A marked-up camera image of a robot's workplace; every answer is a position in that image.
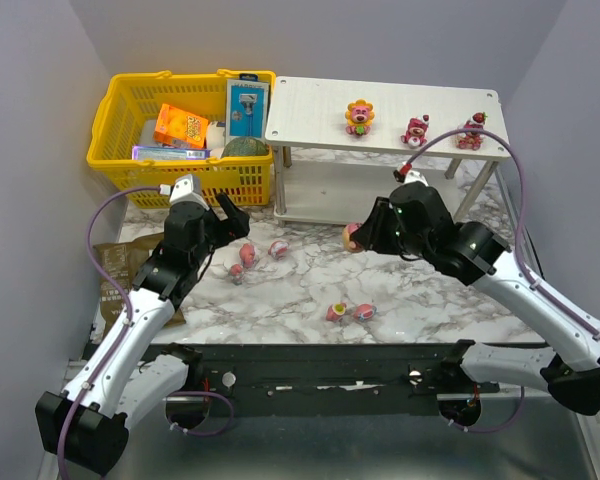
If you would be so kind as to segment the pink bear cake toy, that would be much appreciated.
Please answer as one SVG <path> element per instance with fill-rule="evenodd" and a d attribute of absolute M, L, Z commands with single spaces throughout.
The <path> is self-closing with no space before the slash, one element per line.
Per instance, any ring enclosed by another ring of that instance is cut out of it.
<path fill-rule="evenodd" d="M 343 247 L 350 253 L 359 253 L 364 250 L 358 242 L 352 239 L 352 235 L 360 228 L 360 226 L 360 223 L 350 223 L 342 230 Z"/>

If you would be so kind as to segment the pink bear white-hat toy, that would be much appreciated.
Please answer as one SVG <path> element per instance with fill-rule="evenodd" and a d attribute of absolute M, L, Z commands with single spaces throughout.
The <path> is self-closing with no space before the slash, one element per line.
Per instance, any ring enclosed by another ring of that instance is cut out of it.
<path fill-rule="evenodd" d="M 430 116 L 423 114 L 412 117 L 406 127 L 405 133 L 400 137 L 401 142 L 411 149 L 420 148 L 426 144 L 426 134 L 429 128 Z"/>

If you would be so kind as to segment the pink bear strawberry toy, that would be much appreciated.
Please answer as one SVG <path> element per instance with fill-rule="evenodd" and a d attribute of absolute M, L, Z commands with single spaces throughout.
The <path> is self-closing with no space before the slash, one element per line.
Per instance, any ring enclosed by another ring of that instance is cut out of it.
<path fill-rule="evenodd" d="M 484 111 L 476 112 L 460 126 L 462 132 L 455 136 L 456 147 L 462 150 L 479 150 L 483 143 L 482 131 L 487 118 Z"/>

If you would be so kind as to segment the pink bear sunflower toy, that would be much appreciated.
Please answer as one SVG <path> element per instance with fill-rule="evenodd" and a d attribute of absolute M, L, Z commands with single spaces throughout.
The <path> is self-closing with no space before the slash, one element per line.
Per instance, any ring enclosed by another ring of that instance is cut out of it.
<path fill-rule="evenodd" d="M 371 130 L 375 113 L 373 105 L 364 99 L 349 103 L 345 112 L 347 121 L 346 133 L 354 136 L 365 136 Z"/>

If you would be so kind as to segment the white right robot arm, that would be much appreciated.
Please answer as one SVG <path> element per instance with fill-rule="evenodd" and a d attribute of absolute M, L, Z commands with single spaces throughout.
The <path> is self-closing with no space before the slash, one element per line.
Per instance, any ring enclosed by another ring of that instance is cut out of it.
<path fill-rule="evenodd" d="M 546 343 L 530 349 L 464 342 L 452 369 L 475 383 L 546 392 L 582 415 L 600 411 L 600 321 L 531 273 L 488 227 L 454 221 L 436 189 L 419 181 L 401 185 L 345 232 L 354 250 L 426 261 L 506 307 Z"/>

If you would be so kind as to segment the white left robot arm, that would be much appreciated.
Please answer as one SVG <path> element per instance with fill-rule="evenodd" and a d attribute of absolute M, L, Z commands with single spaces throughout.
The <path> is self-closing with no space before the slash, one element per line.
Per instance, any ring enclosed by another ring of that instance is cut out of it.
<path fill-rule="evenodd" d="M 35 407 L 43 446 L 68 463 L 105 477 L 125 450 L 130 430 L 170 396 L 198 397 L 203 409 L 225 396 L 204 383 L 201 356 L 175 346 L 141 374 L 135 372 L 155 335 L 201 280 L 216 250 L 249 234 L 249 216 L 229 197 L 216 197 L 221 220 L 195 193 L 173 195 L 164 236 L 140 267 L 124 307 L 96 352 L 61 393 L 44 393 Z"/>

